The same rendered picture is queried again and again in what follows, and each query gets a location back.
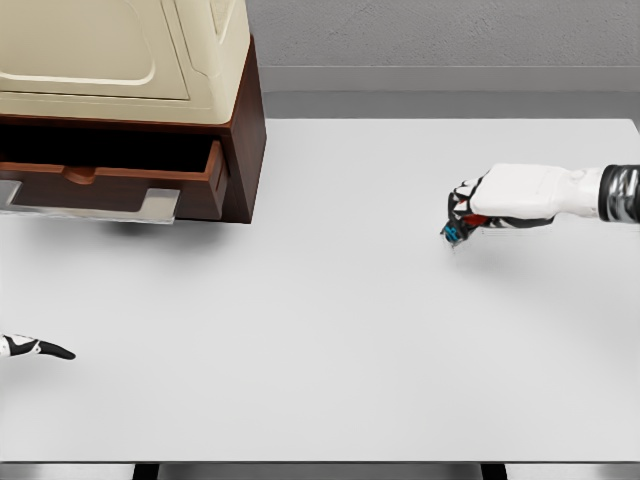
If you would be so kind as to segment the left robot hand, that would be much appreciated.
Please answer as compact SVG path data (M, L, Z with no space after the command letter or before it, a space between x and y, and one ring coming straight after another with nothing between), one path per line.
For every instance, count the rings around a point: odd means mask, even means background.
M47 355L63 360L74 360L76 355L54 343L17 334L0 333L0 358L22 355Z

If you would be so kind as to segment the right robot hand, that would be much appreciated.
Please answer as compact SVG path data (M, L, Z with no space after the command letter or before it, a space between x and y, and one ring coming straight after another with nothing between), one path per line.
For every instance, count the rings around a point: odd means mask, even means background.
M578 209L570 172L542 165L497 164L483 176L463 181L448 200L451 197L460 201L456 213L489 218L477 229L545 226L556 215Z

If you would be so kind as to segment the red and blue switch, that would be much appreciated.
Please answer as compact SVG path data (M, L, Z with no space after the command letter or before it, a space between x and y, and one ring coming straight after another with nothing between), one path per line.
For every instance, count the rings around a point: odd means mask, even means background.
M455 247L469 239L470 235L480 226L486 224L489 218L473 213L456 213L455 207L459 200L451 197L448 200L448 220L440 234L452 246Z

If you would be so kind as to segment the brown drawer with silver handle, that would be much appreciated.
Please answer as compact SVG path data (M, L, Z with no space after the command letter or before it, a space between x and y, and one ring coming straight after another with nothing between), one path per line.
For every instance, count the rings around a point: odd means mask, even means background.
M0 162L0 180L20 183L14 198L19 206L113 212L120 217L139 211L148 193L175 193L171 220L217 221L228 181L220 143L207 142L205 152L196 157L204 161L198 172Z

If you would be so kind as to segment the brown cabinet with cream top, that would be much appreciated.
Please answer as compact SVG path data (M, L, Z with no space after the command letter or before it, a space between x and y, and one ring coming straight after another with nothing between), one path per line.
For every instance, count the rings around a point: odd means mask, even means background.
M0 162L198 172L218 141L222 216L251 221L266 146L245 0L0 0ZM175 193L120 217L19 206L0 214L170 224Z

